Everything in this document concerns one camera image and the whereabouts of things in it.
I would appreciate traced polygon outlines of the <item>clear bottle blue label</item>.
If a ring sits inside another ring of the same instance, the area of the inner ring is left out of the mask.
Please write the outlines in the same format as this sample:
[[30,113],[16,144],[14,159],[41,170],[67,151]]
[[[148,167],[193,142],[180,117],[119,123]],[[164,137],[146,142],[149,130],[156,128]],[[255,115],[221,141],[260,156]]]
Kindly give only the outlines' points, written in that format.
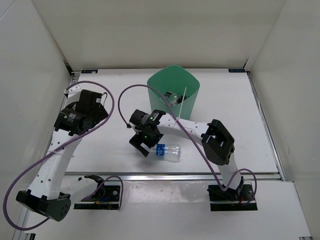
[[178,163],[181,156],[181,146],[178,144],[158,143],[150,149],[157,160]]

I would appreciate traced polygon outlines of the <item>small bottle black label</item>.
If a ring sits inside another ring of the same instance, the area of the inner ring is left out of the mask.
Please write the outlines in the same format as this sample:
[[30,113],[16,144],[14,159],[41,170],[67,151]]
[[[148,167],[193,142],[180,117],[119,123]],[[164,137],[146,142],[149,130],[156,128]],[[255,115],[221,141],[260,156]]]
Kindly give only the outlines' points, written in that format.
[[184,96],[175,92],[167,91],[164,94],[165,99],[171,106],[181,104],[184,100]]

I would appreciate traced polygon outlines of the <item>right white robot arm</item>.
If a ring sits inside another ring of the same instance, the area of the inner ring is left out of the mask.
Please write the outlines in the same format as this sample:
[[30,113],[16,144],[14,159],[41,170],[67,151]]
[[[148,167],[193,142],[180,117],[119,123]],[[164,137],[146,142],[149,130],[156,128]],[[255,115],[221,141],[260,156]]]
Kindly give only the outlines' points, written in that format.
[[205,157],[205,162],[215,164],[222,177],[221,191],[230,200],[238,199],[243,193],[244,179],[239,173],[234,158],[234,142],[230,132],[221,121],[213,119],[209,123],[193,122],[176,117],[162,111],[154,110],[147,114],[135,110],[126,124],[135,135],[129,143],[144,157],[156,147],[164,135],[172,135],[190,140]]

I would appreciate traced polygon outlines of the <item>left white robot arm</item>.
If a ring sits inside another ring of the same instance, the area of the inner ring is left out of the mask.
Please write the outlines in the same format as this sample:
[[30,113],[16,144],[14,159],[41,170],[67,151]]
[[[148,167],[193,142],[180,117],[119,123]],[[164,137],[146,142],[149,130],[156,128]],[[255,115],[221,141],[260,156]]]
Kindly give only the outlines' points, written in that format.
[[102,93],[81,89],[76,85],[65,92],[69,104],[60,111],[48,158],[26,190],[17,193],[16,200],[32,212],[60,222],[71,206],[90,196],[100,200],[105,194],[99,176],[84,176],[63,187],[62,181],[82,135],[104,122],[108,113],[101,103]]

